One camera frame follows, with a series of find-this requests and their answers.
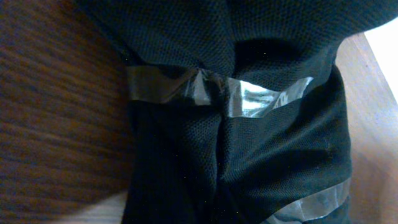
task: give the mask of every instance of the gray tape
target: gray tape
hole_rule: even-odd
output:
[[[302,98],[313,80],[302,78],[284,91],[272,91],[205,69],[176,68],[178,74],[170,75],[161,67],[128,67],[130,100],[187,106],[213,105],[222,100],[228,102],[224,111],[227,117],[262,118]]]
[[[340,207],[349,194],[351,179],[296,200],[281,208],[260,224],[301,224],[323,218]]]

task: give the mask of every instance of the wood grain surface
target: wood grain surface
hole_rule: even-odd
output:
[[[120,223],[134,140],[124,67],[71,1],[1,10],[0,223]],[[354,223],[398,223],[398,106],[362,34],[346,40]]]
[[[1,4],[0,222],[120,223],[124,67],[70,1]]]
[[[336,64],[345,81],[352,145],[351,219],[398,223],[398,105],[364,34],[342,43]]]

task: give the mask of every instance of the black fabric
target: black fabric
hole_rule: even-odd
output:
[[[77,2],[128,66],[200,67],[276,91],[314,78],[303,99],[261,119],[131,102],[123,223],[260,223],[351,175],[336,51],[397,16],[398,1]],[[309,223],[349,223],[346,208]]]

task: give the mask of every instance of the light beige surface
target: light beige surface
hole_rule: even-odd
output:
[[[336,63],[346,88],[354,164],[354,223],[398,223],[398,106],[364,34],[346,39]]]
[[[398,101],[398,18],[365,32],[365,36]]]

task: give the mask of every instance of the wooden table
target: wooden table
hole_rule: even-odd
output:
[[[119,223],[133,170],[124,67],[70,1],[0,3],[0,222]],[[366,39],[343,43],[355,223],[398,223],[398,106]]]

